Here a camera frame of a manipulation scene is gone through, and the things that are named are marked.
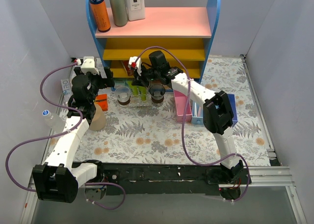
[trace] orange container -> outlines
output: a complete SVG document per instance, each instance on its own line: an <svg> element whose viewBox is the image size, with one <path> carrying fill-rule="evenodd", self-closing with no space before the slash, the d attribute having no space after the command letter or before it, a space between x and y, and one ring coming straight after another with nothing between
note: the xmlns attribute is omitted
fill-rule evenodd
<svg viewBox="0 0 314 224"><path fill-rule="evenodd" d="M107 94L98 95L95 99L95 104L98 104L103 111L108 110Z"/></svg>

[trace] clear bottle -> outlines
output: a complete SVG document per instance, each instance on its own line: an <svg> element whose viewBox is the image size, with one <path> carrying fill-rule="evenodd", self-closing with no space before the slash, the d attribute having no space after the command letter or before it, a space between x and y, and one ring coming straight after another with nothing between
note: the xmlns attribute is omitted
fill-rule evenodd
<svg viewBox="0 0 314 224"><path fill-rule="evenodd" d="M63 131L65 121L56 113L50 112L49 110L43 111L45 123L54 130L55 133L59 134Z"/></svg>
<svg viewBox="0 0 314 224"><path fill-rule="evenodd" d="M109 0L114 24L122 27L128 22L127 6L125 0Z"/></svg>

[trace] green test tube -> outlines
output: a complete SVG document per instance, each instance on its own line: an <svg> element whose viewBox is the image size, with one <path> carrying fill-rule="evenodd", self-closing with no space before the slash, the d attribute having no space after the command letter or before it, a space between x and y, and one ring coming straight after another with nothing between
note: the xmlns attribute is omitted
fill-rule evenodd
<svg viewBox="0 0 314 224"><path fill-rule="evenodd" d="M138 86L139 93L141 94L141 100L146 101L146 87Z"/></svg>
<svg viewBox="0 0 314 224"><path fill-rule="evenodd" d="M138 95L137 86L132 85L132 80L127 80L127 84L132 91L133 95Z"/></svg>

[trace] clear plastic cup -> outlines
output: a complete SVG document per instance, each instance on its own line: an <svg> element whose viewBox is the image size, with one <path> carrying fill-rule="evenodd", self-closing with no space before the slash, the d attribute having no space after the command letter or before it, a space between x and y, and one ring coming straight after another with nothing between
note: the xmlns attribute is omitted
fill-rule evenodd
<svg viewBox="0 0 314 224"><path fill-rule="evenodd" d="M128 104L130 103L131 92L130 89L127 88L126 86L118 87L114 91L114 95L122 107L127 107Z"/></svg>
<svg viewBox="0 0 314 224"><path fill-rule="evenodd" d="M155 104L160 104L163 102L165 95L165 88L162 85L152 85L149 89L149 93L152 96L152 102Z"/></svg>

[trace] white bottle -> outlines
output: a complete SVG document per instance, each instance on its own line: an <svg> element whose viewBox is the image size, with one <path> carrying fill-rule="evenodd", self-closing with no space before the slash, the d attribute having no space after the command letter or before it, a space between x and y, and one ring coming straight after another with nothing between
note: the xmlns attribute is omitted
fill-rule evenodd
<svg viewBox="0 0 314 224"><path fill-rule="evenodd" d="M55 133L59 134L63 131L65 121L56 113L50 112L49 110L43 111L45 123L54 130Z"/></svg>
<svg viewBox="0 0 314 224"><path fill-rule="evenodd" d="M145 19L144 0L126 0L130 21Z"/></svg>

